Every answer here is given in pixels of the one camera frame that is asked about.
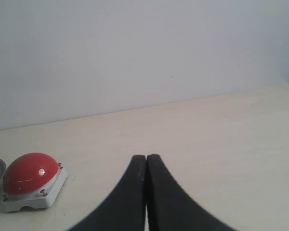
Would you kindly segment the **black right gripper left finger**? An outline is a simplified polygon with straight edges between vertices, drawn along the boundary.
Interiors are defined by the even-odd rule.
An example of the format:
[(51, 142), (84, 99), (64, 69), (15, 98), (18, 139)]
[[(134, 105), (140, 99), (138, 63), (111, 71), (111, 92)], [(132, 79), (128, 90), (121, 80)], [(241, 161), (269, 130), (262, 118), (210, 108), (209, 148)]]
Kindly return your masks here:
[(145, 229), (145, 156), (134, 155), (112, 192), (71, 231)]

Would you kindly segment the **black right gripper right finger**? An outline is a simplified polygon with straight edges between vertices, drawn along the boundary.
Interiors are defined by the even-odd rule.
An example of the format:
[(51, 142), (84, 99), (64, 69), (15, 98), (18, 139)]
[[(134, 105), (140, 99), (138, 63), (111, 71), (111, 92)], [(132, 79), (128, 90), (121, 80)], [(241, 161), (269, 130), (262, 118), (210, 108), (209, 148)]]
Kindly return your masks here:
[(150, 231), (233, 231), (197, 204), (177, 183), (160, 155), (147, 156), (146, 205)]

